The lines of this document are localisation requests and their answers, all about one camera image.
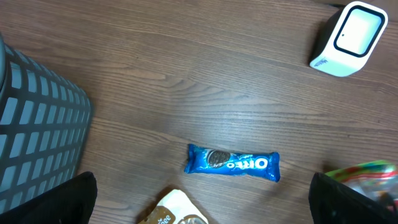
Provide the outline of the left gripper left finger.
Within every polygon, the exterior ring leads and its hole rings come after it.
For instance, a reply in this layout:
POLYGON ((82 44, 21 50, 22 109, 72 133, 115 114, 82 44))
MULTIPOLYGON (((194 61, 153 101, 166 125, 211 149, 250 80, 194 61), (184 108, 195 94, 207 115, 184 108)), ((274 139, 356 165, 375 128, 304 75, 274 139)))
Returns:
POLYGON ((98 188, 92 172, 83 172, 59 186, 1 214, 1 224, 87 224, 98 188))

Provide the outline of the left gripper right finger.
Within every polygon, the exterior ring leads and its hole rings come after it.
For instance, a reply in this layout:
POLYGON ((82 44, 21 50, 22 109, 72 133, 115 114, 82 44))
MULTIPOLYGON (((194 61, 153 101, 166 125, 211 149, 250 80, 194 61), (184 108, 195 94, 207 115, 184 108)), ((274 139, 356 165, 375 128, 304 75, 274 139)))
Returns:
POLYGON ((397 213, 322 173, 315 173, 308 201, 314 224, 397 223, 397 213))

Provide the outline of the Haribo gummy worms bag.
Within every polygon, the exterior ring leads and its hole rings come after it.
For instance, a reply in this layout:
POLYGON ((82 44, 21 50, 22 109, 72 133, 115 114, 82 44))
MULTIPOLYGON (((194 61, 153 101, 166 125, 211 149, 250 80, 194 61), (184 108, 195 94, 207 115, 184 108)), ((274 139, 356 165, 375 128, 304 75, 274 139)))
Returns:
POLYGON ((372 161, 329 171, 326 175, 397 214, 395 164, 384 160, 372 161))

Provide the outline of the blue Oreo cookie pack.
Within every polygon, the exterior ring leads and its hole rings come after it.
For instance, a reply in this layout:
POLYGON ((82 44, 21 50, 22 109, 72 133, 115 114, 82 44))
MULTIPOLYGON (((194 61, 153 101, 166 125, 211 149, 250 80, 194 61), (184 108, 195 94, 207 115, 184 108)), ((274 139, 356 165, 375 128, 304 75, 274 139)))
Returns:
POLYGON ((278 182, 280 156, 277 152, 242 154, 188 145, 187 174, 251 175, 278 182))

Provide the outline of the beige brown cookie bag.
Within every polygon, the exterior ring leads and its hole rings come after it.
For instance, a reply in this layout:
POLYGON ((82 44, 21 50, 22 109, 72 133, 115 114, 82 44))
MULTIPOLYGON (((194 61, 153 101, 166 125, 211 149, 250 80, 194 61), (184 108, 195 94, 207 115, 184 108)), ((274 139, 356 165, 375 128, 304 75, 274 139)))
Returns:
POLYGON ((185 192, 173 189, 139 224, 209 224, 185 192))

